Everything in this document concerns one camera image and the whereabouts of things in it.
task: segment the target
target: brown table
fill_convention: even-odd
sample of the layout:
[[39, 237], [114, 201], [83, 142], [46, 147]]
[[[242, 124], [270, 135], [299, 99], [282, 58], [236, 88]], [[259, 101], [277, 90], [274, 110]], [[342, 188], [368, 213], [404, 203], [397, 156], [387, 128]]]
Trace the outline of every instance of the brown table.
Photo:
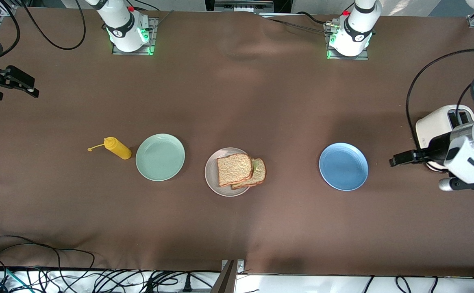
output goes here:
[[[76, 10], [33, 14], [57, 44], [79, 40]], [[255, 273], [474, 275], [474, 192], [442, 192], [443, 175], [388, 163], [413, 148], [404, 99], [414, 75], [474, 48], [463, 18], [382, 17], [369, 61], [336, 61], [320, 35], [251, 13], [174, 12], [155, 55], [137, 57], [111, 55], [95, 11], [86, 11], [85, 43], [70, 52], [44, 41], [23, 11], [17, 17], [20, 44], [0, 67], [34, 76], [40, 98], [6, 90], [0, 102], [0, 235], [90, 250], [95, 267], [220, 269], [222, 259], [244, 258]], [[14, 39], [10, 20], [0, 39]], [[473, 76], [474, 53], [434, 65], [412, 96], [414, 120], [455, 103]], [[143, 178], [134, 158], [87, 152], [114, 136], [135, 153], [156, 133], [178, 137], [187, 153], [165, 182]], [[322, 180], [317, 160], [334, 142], [367, 157], [360, 189]], [[264, 184], [236, 198], [204, 178], [206, 160], [228, 146], [268, 168]], [[56, 265], [46, 252], [14, 248], [0, 258]], [[68, 253], [62, 265], [88, 261]]]

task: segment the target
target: plate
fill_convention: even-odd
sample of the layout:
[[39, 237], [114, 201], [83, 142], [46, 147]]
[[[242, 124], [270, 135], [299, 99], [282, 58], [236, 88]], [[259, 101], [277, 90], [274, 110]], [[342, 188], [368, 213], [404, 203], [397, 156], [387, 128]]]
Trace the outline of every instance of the plate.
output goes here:
[[245, 154], [246, 152], [237, 148], [224, 148], [217, 152], [208, 159], [205, 166], [205, 179], [208, 186], [218, 195], [224, 197], [236, 197], [245, 193], [249, 187], [238, 188], [232, 190], [231, 186], [220, 187], [219, 186], [219, 169], [217, 168], [217, 158], [226, 157], [233, 154]]
[[175, 136], [153, 135], [136, 153], [136, 167], [146, 179], [165, 181], [174, 177], [185, 163], [185, 148]]
[[362, 152], [343, 142], [334, 143], [322, 152], [319, 167], [324, 180], [341, 191], [358, 189], [369, 174], [369, 165]]

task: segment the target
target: plate rim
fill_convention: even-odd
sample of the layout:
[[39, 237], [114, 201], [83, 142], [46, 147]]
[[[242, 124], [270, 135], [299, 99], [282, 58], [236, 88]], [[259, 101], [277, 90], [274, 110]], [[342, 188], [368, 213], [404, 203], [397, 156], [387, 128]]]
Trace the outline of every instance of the plate rim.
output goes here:
[[[365, 170], [367, 171], [367, 174], [365, 175], [365, 179], [363, 180], [363, 182], [356, 188], [353, 188], [353, 189], [340, 189], [340, 188], [337, 188], [337, 187], [333, 186], [331, 183], [329, 183], [329, 181], [326, 179], [326, 177], [324, 176], [324, 174], [322, 172], [322, 166], [320, 165], [320, 163], [322, 161], [322, 156], [324, 155], [324, 152], [328, 148], [330, 148], [332, 146], [338, 146], [338, 145], [346, 146], [350, 150], [354, 151], [356, 153], [356, 155], [359, 155], [360, 158], [363, 158], [363, 160], [365, 161]], [[356, 190], [356, 189], [362, 187], [365, 184], [365, 182], [367, 181], [367, 178], [369, 177], [369, 162], [367, 162], [367, 158], [365, 157], [365, 155], [362, 153], [362, 151], [359, 148], [357, 148], [356, 146], [354, 146], [350, 143], [346, 143], [346, 142], [336, 142], [336, 143], [332, 143], [332, 144], [326, 146], [326, 148], [324, 148], [324, 150], [322, 150], [322, 152], [320, 154], [320, 157], [318, 158], [318, 169], [320, 171], [320, 176], [326, 181], [326, 183], [329, 186], [331, 186], [332, 188], [334, 188], [336, 190], [339, 190], [339, 191], [353, 191], [353, 190]]]
[[[181, 145], [181, 150], [182, 150], [182, 153], [183, 153], [183, 161], [181, 162], [178, 170], [176, 171], [176, 173], [174, 173], [172, 176], [170, 176], [169, 178], [166, 178], [166, 179], [159, 179], [159, 180], [156, 180], [156, 179], [152, 179], [152, 178], [148, 178], [146, 175], [144, 175], [141, 170], [140, 170], [140, 167], [138, 166], [138, 154], [140, 153], [140, 149], [141, 149], [141, 146], [144, 145], [144, 143], [156, 136], [167, 136], [168, 138], [172, 138], [172, 139], [175, 139], [179, 142], [179, 145]], [[138, 147], [138, 150], [136, 151], [136, 156], [135, 156], [135, 163], [136, 163], [136, 169], [138, 169], [138, 172], [141, 174], [141, 176], [143, 176], [144, 178], [148, 179], [148, 180], [151, 180], [151, 181], [154, 181], [154, 182], [161, 182], [161, 181], [166, 181], [166, 180], [169, 180], [171, 178], [173, 178], [174, 176], [176, 176], [179, 171], [181, 171], [181, 169], [183, 169], [183, 165], [185, 164], [185, 159], [186, 159], [186, 152], [185, 152], [185, 146], [183, 145], [183, 143], [177, 138], [175, 137], [174, 135], [171, 135], [171, 134], [168, 134], [168, 133], [156, 133], [155, 135], [151, 135], [149, 137], [147, 137]]]
[[222, 150], [226, 150], [226, 149], [235, 149], [235, 150], [239, 150], [241, 151], [243, 154], [247, 154], [247, 152], [239, 149], [239, 148], [232, 148], [232, 147], [227, 147], [227, 148], [222, 148], [220, 150], [216, 150], [215, 152], [213, 152], [213, 154], [211, 154], [208, 158], [208, 160], [206, 160], [206, 164], [205, 164], [205, 181], [206, 181], [206, 185], [208, 185], [208, 187], [211, 189], [211, 191], [214, 191], [216, 194], [222, 196], [222, 197], [225, 197], [225, 198], [234, 198], [234, 197], [238, 197], [239, 195], [242, 195], [243, 193], [245, 193], [246, 191], [248, 191], [248, 189], [250, 188], [249, 186], [248, 187], [244, 187], [244, 188], [241, 188], [241, 189], [244, 189], [243, 192], [239, 193], [238, 195], [222, 195], [220, 193], [218, 193], [217, 191], [215, 191], [211, 186], [210, 186], [210, 183], [208, 182], [208, 177], [206, 176], [206, 169], [208, 168], [208, 163], [210, 161], [210, 158], [215, 155], [216, 152], [219, 152], [219, 151], [222, 151]]

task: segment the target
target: yellow mustard bottle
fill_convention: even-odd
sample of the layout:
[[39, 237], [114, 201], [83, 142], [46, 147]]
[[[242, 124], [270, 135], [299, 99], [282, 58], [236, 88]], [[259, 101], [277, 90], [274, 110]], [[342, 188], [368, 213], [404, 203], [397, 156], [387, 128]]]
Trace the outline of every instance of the yellow mustard bottle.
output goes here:
[[116, 154], [116, 156], [119, 156], [124, 160], [130, 158], [130, 156], [133, 154], [129, 150], [129, 148], [122, 144], [121, 141], [118, 141], [118, 139], [115, 137], [107, 137], [103, 139], [103, 144], [93, 146], [92, 148], [88, 148], [87, 150], [89, 152], [92, 152], [93, 148], [101, 147], [102, 145], [105, 146], [107, 150], [113, 152], [114, 154]]

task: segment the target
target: white floor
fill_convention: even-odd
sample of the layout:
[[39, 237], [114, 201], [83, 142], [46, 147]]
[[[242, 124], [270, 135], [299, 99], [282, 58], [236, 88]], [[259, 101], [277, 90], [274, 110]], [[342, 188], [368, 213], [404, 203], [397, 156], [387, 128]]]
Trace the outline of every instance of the white floor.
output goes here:
[[[65, 276], [82, 276], [85, 272], [83, 271], [63, 271]], [[98, 275], [92, 275], [93, 273], [101, 273], [101, 271], [91, 271], [86, 273], [86, 277], [82, 278], [73, 285], [73, 289], [78, 293], [90, 293], [94, 287], [94, 282], [99, 278]], [[116, 278], [117, 281], [121, 281], [123, 278], [128, 276], [129, 273], [124, 273]], [[140, 284], [146, 282], [151, 272], [143, 273], [143, 276], [137, 274], [127, 279], [123, 284]], [[197, 277], [205, 280], [209, 284], [214, 284], [218, 273], [195, 273]], [[29, 284], [26, 272], [16, 272], [15, 276], [25, 284]], [[60, 276], [57, 271], [51, 271], [49, 273], [50, 278]], [[3, 277], [3, 272], [0, 272], [0, 280]], [[31, 281], [38, 281], [38, 272], [30, 272]], [[409, 286], [414, 293], [429, 293], [434, 283], [433, 278], [406, 278]], [[76, 279], [68, 278], [66, 281], [68, 284], [75, 281]], [[192, 288], [208, 288], [202, 282], [192, 278]], [[237, 277], [237, 283], [235, 285], [235, 293], [250, 293], [255, 291], [258, 293], [362, 293], [365, 289], [365, 285], [369, 277], [359, 276], [299, 276], [299, 275], [239, 275]], [[62, 279], [55, 280], [60, 287], [66, 288]], [[9, 278], [6, 286], [11, 289], [19, 287], [22, 284], [14, 278]], [[115, 284], [113, 282], [105, 283], [102, 288], [102, 292], [108, 292]], [[160, 293], [177, 292], [183, 289], [185, 285], [185, 275], [178, 278], [178, 283], [172, 286], [159, 286]], [[125, 288], [126, 293], [138, 293], [141, 290], [141, 286], [133, 286]], [[48, 293], [58, 293], [58, 288], [55, 285], [49, 285], [47, 288]], [[29, 293], [29, 289], [22, 290], [22, 292]], [[125, 293], [122, 288], [115, 289], [112, 293], [119, 292]], [[369, 293], [400, 293], [396, 287], [394, 277], [376, 277], [374, 278], [371, 286], [369, 287]], [[66, 290], [64, 293], [72, 293], [71, 290]], [[434, 293], [474, 293], [474, 279], [472, 278], [440, 278]]]

